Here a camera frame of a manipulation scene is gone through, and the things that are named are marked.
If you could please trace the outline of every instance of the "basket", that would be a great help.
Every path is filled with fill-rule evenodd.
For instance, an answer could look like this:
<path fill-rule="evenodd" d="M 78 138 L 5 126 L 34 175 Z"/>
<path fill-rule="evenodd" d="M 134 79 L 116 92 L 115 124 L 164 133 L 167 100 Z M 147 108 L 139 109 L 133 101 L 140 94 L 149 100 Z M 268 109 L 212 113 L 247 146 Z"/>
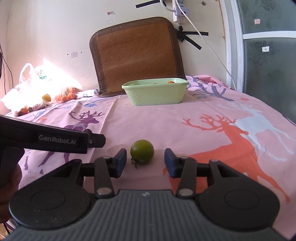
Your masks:
<path fill-rule="evenodd" d="M 178 104 L 182 101 L 187 80 L 180 78 L 135 80 L 122 85 L 132 105 Z"/>

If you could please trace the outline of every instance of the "green fruit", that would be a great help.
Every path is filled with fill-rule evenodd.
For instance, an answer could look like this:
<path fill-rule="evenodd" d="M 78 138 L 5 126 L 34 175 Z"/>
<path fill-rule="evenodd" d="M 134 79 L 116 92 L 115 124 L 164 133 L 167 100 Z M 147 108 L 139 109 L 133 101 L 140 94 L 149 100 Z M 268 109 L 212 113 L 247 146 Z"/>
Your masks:
<path fill-rule="evenodd" d="M 147 164 L 154 156 L 154 147 L 147 140 L 138 140 L 131 146 L 131 158 L 136 164 Z"/>

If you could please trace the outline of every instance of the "wall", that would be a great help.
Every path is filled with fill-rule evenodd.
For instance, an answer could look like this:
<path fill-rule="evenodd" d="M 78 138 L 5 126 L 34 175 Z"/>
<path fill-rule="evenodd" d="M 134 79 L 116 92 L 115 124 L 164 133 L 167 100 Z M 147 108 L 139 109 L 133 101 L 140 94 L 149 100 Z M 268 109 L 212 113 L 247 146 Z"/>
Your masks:
<path fill-rule="evenodd" d="M 13 72 L 14 85 L 22 67 L 30 62 L 43 64 L 44 58 L 70 77 L 78 80 L 84 89 L 97 88 L 89 39 L 98 30 L 136 19 L 163 16 L 172 21 L 172 13 L 160 3 L 136 8 L 146 0 L 12 0 L 7 30 L 7 59 Z M 226 64 L 223 20 L 219 1 L 185 0 L 190 18 L 221 60 Z M 194 31 L 187 22 L 185 31 Z M 203 48 L 196 49 L 188 42 L 180 42 L 185 73 L 210 74 L 226 80 L 226 72 L 205 46 L 199 36 L 190 36 Z M 71 58 L 77 52 L 78 57 Z"/>
<path fill-rule="evenodd" d="M 9 18 L 9 12 L 11 7 L 11 0 L 0 0 L 0 42 L 1 48 L 3 51 L 3 55 L 6 58 L 6 30 L 7 30 L 7 21 Z M 5 67 L 5 87 L 6 92 L 11 88 L 10 77 L 8 74 L 8 69 Z M 4 70 L 2 68 L 2 76 L 0 79 L 0 99 L 5 95 L 4 91 Z M 0 114 L 8 113 L 8 109 L 4 106 L 4 104 L 0 101 Z"/>

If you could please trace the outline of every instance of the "orange deer print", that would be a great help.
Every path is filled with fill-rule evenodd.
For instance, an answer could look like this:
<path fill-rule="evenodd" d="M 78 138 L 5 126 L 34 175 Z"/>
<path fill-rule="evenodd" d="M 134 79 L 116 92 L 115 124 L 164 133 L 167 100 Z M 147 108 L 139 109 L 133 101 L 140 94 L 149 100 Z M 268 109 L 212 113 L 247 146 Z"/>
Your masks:
<path fill-rule="evenodd" d="M 202 114 L 200 117 L 201 122 L 207 123 L 210 125 L 209 128 L 196 126 L 190 122 L 190 119 L 182 122 L 185 125 L 190 127 L 198 128 L 203 131 L 212 131 L 216 130 L 217 132 L 224 132 L 225 135 L 231 140 L 231 144 L 220 146 L 214 150 L 196 153 L 190 157 L 196 159 L 200 163 L 208 163 L 210 159 L 217 159 L 224 162 L 226 165 L 234 168 L 235 170 L 241 173 L 247 173 L 248 177 L 258 182 L 258 177 L 269 182 L 273 187 L 282 192 L 285 196 L 286 202 L 290 201 L 288 195 L 284 190 L 277 184 L 277 182 L 266 175 L 261 168 L 259 167 L 257 161 L 257 155 L 253 145 L 245 139 L 241 134 L 248 135 L 248 132 L 242 131 L 237 126 L 233 125 L 236 120 L 229 120 L 226 117 L 221 117 L 216 115 L 218 119 L 215 119 L 209 115 Z M 179 183 L 179 178 L 173 179 L 170 178 L 173 192 L 176 191 Z M 197 193 L 204 191 L 207 187 L 206 178 L 198 177 L 197 178 Z"/>

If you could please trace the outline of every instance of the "yellow fruit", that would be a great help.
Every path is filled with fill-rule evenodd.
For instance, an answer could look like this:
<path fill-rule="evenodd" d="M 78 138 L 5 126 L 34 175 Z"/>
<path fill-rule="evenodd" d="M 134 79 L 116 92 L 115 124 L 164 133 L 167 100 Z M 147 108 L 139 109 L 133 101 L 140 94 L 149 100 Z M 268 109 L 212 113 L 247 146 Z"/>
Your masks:
<path fill-rule="evenodd" d="M 49 94 L 45 94 L 42 96 L 42 99 L 47 101 L 47 102 L 50 102 L 52 99 L 50 98 L 50 95 Z"/>

